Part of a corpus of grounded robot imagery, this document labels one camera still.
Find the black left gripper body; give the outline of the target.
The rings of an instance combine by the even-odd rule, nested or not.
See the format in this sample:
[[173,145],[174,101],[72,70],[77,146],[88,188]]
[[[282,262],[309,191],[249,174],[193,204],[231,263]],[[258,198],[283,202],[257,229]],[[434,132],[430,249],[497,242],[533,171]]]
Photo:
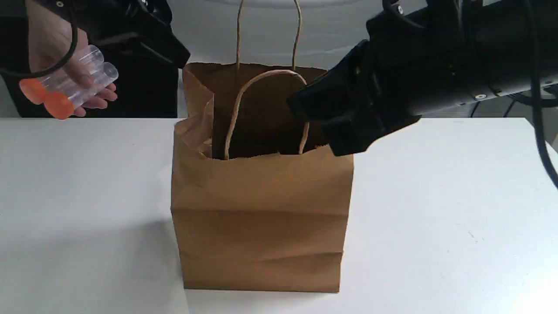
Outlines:
[[166,0],[76,0],[78,27],[96,46],[146,56],[181,69],[190,52],[171,28]]

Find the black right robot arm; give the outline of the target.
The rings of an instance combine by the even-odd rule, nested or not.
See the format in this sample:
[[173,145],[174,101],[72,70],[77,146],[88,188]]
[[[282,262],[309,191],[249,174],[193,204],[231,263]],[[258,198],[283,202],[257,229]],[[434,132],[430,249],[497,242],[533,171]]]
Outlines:
[[368,40],[287,99],[295,117],[319,123],[334,155],[365,152],[423,115],[530,88],[521,0],[429,0],[408,15],[396,0],[382,6]]

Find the person's bare hand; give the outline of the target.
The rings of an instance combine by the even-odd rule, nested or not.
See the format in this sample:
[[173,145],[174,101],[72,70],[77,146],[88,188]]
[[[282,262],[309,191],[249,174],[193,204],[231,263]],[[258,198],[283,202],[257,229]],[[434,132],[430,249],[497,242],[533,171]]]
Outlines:
[[[28,16],[28,59],[32,73],[48,69],[56,64],[67,53],[71,44],[70,24],[50,12],[34,0],[25,1]],[[76,52],[89,45],[86,32],[78,28],[78,41]],[[76,81],[84,88],[89,88],[93,81],[87,73],[80,73],[77,62],[69,60],[64,67],[72,72],[79,73]],[[92,97],[84,105],[74,111],[74,116],[84,117],[85,109],[106,109],[108,102],[117,99],[116,86],[110,84]]]

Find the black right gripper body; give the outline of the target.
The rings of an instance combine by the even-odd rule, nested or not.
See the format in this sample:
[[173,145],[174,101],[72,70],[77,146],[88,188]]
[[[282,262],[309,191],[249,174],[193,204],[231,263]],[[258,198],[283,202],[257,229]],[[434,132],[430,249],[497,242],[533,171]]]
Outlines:
[[396,131],[466,104],[467,2],[429,0],[409,15],[397,0],[382,6],[366,23],[369,40],[358,46],[351,126]]

